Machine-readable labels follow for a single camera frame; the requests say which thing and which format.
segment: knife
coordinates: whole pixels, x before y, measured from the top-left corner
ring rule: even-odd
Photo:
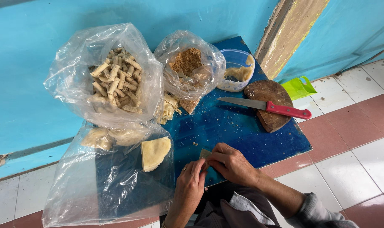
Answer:
[[[220,97],[220,98],[217,98],[217,100],[233,103],[236,105],[262,109],[272,113],[285,115],[288,117],[296,117],[296,118],[305,119],[305,120],[308,120],[312,117],[312,114],[308,109],[300,110],[300,109],[289,107],[289,106],[278,106],[272,103],[272,101],[268,101],[268,102],[256,101],[256,100],[236,98],[236,97]]]

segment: tile floor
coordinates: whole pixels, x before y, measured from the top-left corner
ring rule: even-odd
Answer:
[[[316,193],[327,209],[361,228],[384,227],[384,59],[312,85],[318,93],[294,105],[313,114],[297,119],[313,150],[261,170]],[[0,228],[42,227],[55,166],[0,182]],[[291,227],[274,211],[281,227]],[[158,228],[159,222],[155,217],[103,227]]]

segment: plastic container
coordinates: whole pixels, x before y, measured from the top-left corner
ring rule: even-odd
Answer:
[[[282,83],[281,85],[285,88],[292,101],[317,93],[311,85],[310,81],[305,76],[296,77],[290,81]]]
[[[230,91],[230,92],[240,92],[242,91],[247,85],[250,79],[252,78],[252,75],[254,74],[255,70],[255,60],[254,57],[245,51],[240,51],[237,49],[223,49],[220,51],[224,57],[225,57],[225,68],[228,69],[230,67],[249,67],[251,65],[246,65],[245,62],[247,61],[248,56],[251,56],[253,60],[253,70],[251,72],[250,77],[245,81],[231,81],[226,79],[220,79],[219,84],[217,84],[217,88],[224,90],[224,91]]]

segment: red knife handle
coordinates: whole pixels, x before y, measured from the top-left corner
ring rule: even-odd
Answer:
[[[312,114],[309,110],[300,110],[294,107],[288,106],[277,106],[272,103],[272,101],[268,101],[266,103],[266,111],[281,114],[288,117],[296,117],[300,119],[308,120],[312,117]]]

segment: wrist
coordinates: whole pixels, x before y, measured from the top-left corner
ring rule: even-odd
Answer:
[[[186,223],[188,223],[189,218],[190,216],[182,215],[179,211],[175,213],[171,213],[171,211],[169,211],[164,222],[167,228],[183,228]]]
[[[259,191],[262,191],[262,186],[264,186],[266,179],[270,177],[264,174],[263,172],[261,172],[261,170],[259,169],[255,169],[255,172],[253,175],[254,175],[254,183],[250,187],[255,188]]]

